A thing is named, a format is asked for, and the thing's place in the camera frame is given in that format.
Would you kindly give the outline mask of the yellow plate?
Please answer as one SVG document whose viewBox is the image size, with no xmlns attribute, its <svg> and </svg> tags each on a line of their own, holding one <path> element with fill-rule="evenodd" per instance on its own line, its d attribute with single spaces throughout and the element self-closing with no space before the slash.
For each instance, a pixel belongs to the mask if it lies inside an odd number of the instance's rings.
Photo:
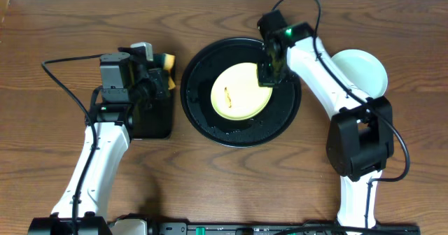
<svg viewBox="0 0 448 235">
<path fill-rule="evenodd" d="M 258 84 L 257 64 L 243 62 L 227 68 L 211 88 L 211 105 L 226 120 L 247 120 L 268 104 L 271 87 Z"/>
</svg>

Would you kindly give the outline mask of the green yellow sponge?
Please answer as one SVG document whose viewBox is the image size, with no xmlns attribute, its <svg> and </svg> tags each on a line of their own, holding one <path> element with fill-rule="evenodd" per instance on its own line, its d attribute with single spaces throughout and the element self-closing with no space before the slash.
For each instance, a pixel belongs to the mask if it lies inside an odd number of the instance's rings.
<svg viewBox="0 0 448 235">
<path fill-rule="evenodd" d="M 155 54 L 154 61 L 156 65 L 162 69 L 163 74 L 165 74 L 168 90 L 173 90 L 176 87 L 172 77 L 172 71 L 175 65 L 175 56 L 167 53 Z"/>
</svg>

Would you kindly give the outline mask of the mint plate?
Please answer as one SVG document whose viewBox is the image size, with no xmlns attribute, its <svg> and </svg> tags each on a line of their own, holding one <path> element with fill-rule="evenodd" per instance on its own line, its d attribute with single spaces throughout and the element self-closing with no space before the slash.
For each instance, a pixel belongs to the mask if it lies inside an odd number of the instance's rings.
<svg viewBox="0 0 448 235">
<path fill-rule="evenodd" d="M 358 88 L 376 99 L 382 97 L 389 80 L 384 65 L 372 54 L 348 49 L 332 56 L 332 61 Z"/>
</svg>

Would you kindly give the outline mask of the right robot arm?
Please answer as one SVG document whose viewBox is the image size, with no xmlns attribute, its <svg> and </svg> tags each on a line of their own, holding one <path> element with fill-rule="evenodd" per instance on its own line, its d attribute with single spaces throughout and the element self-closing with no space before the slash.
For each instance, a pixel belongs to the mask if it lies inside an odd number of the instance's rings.
<svg viewBox="0 0 448 235">
<path fill-rule="evenodd" d="M 279 10 L 257 23 L 267 58 L 258 65 L 258 84 L 274 87 L 299 76 L 330 118 L 328 159 L 341 180 L 337 221 L 361 234 L 375 227 L 375 195 L 392 156 L 392 107 L 345 76 L 308 23 L 289 25 Z"/>
</svg>

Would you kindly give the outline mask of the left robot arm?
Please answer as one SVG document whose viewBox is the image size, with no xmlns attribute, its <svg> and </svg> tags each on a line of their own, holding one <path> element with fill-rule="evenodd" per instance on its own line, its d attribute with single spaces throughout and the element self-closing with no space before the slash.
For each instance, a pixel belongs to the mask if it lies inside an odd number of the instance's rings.
<svg viewBox="0 0 448 235">
<path fill-rule="evenodd" d="M 147 42 L 97 55 L 102 84 L 85 115 L 85 140 L 71 180 L 47 218 L 34 218 L 29 234 L 157 234 L 138 215 L 106 221 L 120 160 L 132 140 L 169 138 L 172 132 L 175 57 Z"/>
</svg>

